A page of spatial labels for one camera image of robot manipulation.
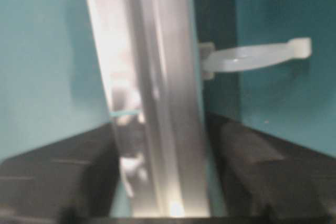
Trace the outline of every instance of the metal channel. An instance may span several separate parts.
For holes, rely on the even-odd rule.
[[[88,0],[136,217],[209,215],[190,1]]]

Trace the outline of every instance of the teal panel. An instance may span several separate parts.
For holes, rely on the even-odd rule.
[[[217,74],[206,111],[336,155],[336,0],[195,0],[198,38],[217,49],[311,37],[304,61]]]
[[[0,6],[0,159],[108,122],[86,0]]]
[[[336,156],[336,0],[236,0],[239,45],[312,38],[313,55],[240,75],[242,121]]]

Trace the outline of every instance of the black plastic part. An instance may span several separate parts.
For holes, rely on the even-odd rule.
[[[336,159],[222,116],[209,115],[207,122],[230,216],[329,220],[336,209]]]
[[[5,160],[0,223],[108,216],[118,160],[110,124]]]

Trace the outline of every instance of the white plastic clip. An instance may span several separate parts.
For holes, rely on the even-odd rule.
[[[295,38],[287,43],[246,46],[215,51],[211,42],[200,44],[202,70],[205,79],[210,73],[238,72],[263,68],[291,59],[306,59],[311,55],[311,39]]]

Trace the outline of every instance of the teal wall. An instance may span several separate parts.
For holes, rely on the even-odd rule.
[[[0,159],[107,122],[86,0],[0,6]]]
[[[205,85],[206,109],[336,156],[336,0],[210,0],[196,15],[199,39],[219,49],[312,38],[309,60],[218,74]]]

